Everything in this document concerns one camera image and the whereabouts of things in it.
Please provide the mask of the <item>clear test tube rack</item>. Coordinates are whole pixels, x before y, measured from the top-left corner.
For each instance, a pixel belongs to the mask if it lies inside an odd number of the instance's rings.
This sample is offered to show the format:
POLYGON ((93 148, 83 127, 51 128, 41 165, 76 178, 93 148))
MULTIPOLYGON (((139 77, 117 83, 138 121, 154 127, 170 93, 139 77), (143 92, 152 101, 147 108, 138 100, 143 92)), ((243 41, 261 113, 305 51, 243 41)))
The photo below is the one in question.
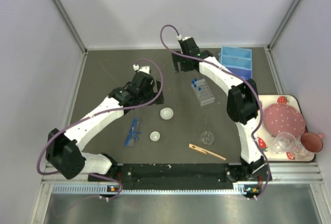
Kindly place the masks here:
POLYGON ((197 87, 194 87, 191 82, 191 87, 193 89, 195 96, 197 97, 200 106, 205 106, 215 101, 215 97, 205 79, 200 79, 200 80, 197 79, 196 85, 197 87))

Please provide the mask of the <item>blue plastic bin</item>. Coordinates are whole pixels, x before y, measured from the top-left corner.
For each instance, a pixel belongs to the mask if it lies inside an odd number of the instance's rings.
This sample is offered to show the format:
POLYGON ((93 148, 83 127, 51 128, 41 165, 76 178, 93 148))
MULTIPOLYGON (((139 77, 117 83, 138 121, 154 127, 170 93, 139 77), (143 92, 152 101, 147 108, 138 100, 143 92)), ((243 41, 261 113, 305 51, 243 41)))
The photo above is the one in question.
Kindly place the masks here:
POLYGON ((219 63, 245 80, 252 79, 251 49, 223 46, 219 53, 219 63))

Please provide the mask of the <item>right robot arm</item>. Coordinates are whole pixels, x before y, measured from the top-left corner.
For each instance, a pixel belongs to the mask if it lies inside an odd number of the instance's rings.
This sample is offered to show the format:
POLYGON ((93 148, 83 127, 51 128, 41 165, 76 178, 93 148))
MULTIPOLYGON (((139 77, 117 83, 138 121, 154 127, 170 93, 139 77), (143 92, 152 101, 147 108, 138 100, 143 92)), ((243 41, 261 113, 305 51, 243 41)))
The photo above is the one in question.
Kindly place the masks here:
POLYGON ((218 85, 227 96, 226 111, 236 124, 241 144, 242 176, 251 181, 260 175, 265 160, 258 148, 261 102, 253 79, 245 80, 230 72, 207 50, 201 51, 192 37, 177 36, 180 51, 172 53, 176 72, 196 70, 218 85))

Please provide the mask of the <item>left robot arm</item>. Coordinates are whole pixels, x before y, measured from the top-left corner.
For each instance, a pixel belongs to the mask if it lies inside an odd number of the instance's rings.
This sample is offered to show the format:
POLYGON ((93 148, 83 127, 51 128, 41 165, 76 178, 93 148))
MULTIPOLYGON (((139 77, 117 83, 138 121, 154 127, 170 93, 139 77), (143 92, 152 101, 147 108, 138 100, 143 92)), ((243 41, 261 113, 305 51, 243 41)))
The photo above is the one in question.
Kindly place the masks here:
POLYGON ((113 121, 138 107, 164 102, 161 81, 154 80, 151 69, 143 66, 135 71, 133 79, 124 87, 114 89, 90 113, 64 132, 53 129, 46 160, 61 175, 70 180, 81 173, 100 174, 106 181, 117 176, 115 161, 106 154, 83 152, 86 145, 113 121))

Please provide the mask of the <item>large white evaporating dish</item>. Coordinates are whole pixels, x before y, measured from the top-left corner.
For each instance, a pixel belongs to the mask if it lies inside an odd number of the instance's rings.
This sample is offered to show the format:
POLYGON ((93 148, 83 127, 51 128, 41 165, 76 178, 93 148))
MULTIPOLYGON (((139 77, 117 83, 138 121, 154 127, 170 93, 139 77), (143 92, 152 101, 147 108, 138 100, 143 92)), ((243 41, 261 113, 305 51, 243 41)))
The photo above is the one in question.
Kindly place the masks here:
POLYGON ((170 120, 174 115, 171 108, 163 108, 160 110, 160 116, 163 120, 170 120))

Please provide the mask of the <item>blue safety glasses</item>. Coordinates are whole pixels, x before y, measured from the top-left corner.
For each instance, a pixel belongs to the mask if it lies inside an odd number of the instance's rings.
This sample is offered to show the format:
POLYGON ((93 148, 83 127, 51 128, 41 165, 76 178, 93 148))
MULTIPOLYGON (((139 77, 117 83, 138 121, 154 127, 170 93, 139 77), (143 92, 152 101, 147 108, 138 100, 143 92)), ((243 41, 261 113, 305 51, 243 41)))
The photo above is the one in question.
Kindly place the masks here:
POLYGON ((131 147, 135 145, 135 142, 138 141, 139 137, 138 135, 140 134, 140 122, 138 118, 136 117, 132 124, 131 127, 128 131, 127 138, 125 141, 125 147, 131 147))

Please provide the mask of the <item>small white crucible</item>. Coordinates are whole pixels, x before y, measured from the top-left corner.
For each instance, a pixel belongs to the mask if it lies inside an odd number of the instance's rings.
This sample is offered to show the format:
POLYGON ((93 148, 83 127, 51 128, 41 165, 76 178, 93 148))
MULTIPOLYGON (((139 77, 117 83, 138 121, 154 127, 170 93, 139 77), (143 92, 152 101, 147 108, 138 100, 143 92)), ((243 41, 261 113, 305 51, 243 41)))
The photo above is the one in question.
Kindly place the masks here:
POLYGON ((150 138, 151 141, 157 142, 160 139, 160 133, 157 132, 157 131, 153 131, 153 132, 150 133, 149 138, 150 138))

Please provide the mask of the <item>glass beaker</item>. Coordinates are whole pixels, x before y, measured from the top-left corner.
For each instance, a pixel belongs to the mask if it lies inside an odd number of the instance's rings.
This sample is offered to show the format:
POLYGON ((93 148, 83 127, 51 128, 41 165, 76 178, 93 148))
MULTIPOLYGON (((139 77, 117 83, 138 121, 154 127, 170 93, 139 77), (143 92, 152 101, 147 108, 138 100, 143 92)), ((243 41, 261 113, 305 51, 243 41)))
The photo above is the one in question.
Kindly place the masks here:
POLYGON ((211 131, 204 131, 201 134, 201 141, 205 145, 211 145, 214 141, 214 135, 211 131))

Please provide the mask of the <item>wooden test tube clamp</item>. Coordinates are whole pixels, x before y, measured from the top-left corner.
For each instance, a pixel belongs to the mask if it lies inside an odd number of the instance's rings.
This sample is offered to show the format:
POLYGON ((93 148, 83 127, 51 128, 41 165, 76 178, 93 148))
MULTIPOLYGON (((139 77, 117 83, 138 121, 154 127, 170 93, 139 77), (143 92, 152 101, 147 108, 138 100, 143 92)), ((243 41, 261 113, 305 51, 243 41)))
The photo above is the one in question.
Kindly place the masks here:
POLYGON ((216 158, 219 158, 219 159, 221 159, 221 160, 223 160, 223 161, 226 161, 226 160, 227 160, 225 157, 223 157, 223 156, 221 156, 221 155, 219 155, 219 154, 216 154, 216 153, 214 153, 214 152, 211 152, 211 151, 209 151, 209 150, 206 150, 206 149, 201 148, 201 147, 199 147, 199 146, 196 146, 196 145, 194 145, 194 144, 189 143, 188 147, 189 147, 190 149, 195 150, 195 151, 197 151, 197 152, 200 152, 200 153, 202 153, 202 154, 205 154, 205 155, 211 155, 211 156, 216 157, 216 158))

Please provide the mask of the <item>pink plate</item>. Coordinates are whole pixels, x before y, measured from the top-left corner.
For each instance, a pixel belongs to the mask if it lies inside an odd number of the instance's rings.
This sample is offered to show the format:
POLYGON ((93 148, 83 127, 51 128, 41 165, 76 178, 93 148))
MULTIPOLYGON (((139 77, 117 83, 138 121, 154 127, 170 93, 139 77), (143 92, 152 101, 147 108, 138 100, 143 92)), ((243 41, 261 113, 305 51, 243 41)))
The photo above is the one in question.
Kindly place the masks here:
POLYGON ((266 130, 276 137, 288 132, 295 138, 300 137, 306 128, 306 122, 299 110, 284 103, 274 103, 263 110, 263 124, 266 130))

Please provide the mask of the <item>strawberry pattern tray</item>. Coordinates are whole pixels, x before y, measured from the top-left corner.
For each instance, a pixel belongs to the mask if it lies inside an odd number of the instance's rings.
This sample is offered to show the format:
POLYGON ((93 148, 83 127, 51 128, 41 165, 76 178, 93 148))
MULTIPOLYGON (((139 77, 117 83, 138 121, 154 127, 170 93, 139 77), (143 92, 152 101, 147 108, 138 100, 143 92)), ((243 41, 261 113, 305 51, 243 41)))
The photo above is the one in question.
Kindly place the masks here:
MULTIPOLYGON (((297 99, 291 95, 260 95, 259 96, 260 102, 262 103, 263 110, 274 103, 284 103, 290 106, 293 106, 297 110, 300 111, 299 102, 297 99)), ((311 158, 304 159, 304 160, 296 160, 294 158, 293 152, 286 152, 282 154, 275 154, 270 150, 270 145, 273 139, 275 138, 271 135, 262 122, 262 126, 259 128, 258 132, 258 144, 260 148, 263 149, 265 155, 267 156, 268 160, 271 162, 311 162, 314 160, 315 155, 311 158)))

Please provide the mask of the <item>clear plastic cup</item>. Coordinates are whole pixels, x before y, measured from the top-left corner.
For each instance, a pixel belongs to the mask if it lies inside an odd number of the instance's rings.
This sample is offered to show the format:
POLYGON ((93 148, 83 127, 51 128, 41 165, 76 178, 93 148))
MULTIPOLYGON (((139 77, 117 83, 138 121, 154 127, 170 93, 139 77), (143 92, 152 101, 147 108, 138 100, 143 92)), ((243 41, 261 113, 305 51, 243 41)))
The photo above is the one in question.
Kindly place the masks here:
POLYGON ((270 150, 275 154, 291 152, 297 147, 296 138, 288 132, 280 132, 271 142, 270 150))

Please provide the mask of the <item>clear glass on tray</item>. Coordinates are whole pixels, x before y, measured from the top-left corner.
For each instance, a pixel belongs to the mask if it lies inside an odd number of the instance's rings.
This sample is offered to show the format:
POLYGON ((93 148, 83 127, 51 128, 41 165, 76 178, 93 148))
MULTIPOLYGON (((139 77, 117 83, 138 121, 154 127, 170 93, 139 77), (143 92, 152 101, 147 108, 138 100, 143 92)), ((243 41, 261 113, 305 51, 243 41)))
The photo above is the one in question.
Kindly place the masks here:
POLYGON ((296 148, 293 150, 293 155, 296 160, 304 160, 313 157, 314 153, 308 151, 301 141, 298 141, 296 148))

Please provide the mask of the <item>red funnel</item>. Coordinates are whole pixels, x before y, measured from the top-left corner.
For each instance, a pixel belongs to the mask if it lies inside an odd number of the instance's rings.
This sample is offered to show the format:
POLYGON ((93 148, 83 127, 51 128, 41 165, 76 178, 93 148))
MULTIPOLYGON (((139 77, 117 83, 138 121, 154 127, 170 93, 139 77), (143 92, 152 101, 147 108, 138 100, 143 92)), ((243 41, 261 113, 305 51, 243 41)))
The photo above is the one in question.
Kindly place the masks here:
POLYGON ((318 153, 323 149, 322 140, 324 137, 324 133, 315 134, 311 132, 306 132, 301 136, 300 142, 306 150, 312 153, 318 153))

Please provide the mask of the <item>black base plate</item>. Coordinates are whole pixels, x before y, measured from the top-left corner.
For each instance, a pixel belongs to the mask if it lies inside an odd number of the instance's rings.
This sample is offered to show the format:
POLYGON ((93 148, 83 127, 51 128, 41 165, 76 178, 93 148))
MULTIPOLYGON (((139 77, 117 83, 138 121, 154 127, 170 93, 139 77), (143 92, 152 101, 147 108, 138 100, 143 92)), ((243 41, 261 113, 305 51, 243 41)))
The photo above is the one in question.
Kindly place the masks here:
POLYGON ((124 189, 230 189, 247 181, 248 171, 227 163, 118 164, 106 177, 124 189))

